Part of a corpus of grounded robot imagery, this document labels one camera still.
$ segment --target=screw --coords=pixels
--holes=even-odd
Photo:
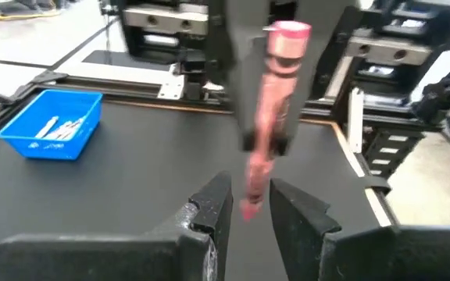
[[[218,61],[216,59],[212,59],[209,61],[209,65],[213,68],[218,68]]]
[[[223,24],[222,16],[220,16],[220,15],[211,16],[211,22],[216,27],[221,26]]]

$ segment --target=floor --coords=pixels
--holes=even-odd
[[[33,66],[0,63],[0,93],[12,95],[18,86],[54,65],[104,25],[96,0],[78,2],[56,18],[0,23],[0,60]],[[110,28],[109,37],[111,50],[124,51],[117,25]],[[91,66],[81,61],[95,49],[106,49],[106,38],[105,33],[100,34],[57,70],[90,73]],[[447,52],[422,85],[438,81],[449,71]],[[420,89],[413,96],[418,98]],[[450,225],[450,144],[440,134],[427,134],[390,183],[394,190],[388,200],[402,223]]]

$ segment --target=blue plastic bin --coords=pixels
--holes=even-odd
[[[101,114],[101,93],[46,90],[0,130],[0,139],[26,158],[75,160],[98,125]],[[67,121],[82,117],[84,121],[69,140],[36,138],[53,116],[59,119],[49,132]]]

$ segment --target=black table surface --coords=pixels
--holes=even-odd
[[[246,156],[232,116],[104,103],[75,162],[28,160],[0,140],[0,241],[21,233],[143,233],[228,170],[235,204],[226,279],[287,280],[268,199],[250,223],[238,210]],[[332,126],[300,124],[273,175],[331,204],[343,232],[378,226]]]

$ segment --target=white object in bin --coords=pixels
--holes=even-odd
[[[72,121],[67,121],[64,124],[62,124],[59,128],[57,128],[56,130],[54,130],[53,132],[49,133],[48,135],[46,135],[45,139],[46,140],[56,140],[57,137],[60,136],[61,133],[63,133],[65,130],[67,130],[67,128],[69,126],[71,126],[73,123]]]
[[[81,124],[83,123],[84,118],[79,118],[76,122],[72,123],[70,126],[65,128],[63,132],[57,137],[57,140],[65,140],[68,141],[72,138],[72,136],[77,132]]]
[[[56,124],[58,120],[59,120],[58,116],[53,116],[50,120],[48,120],[46,125],[41,130],[39,130],[39,133],[37,133],[36,137],[42,138],[46,136],[46,134],[49,132],[49,130],[52,129],[52,127]]]

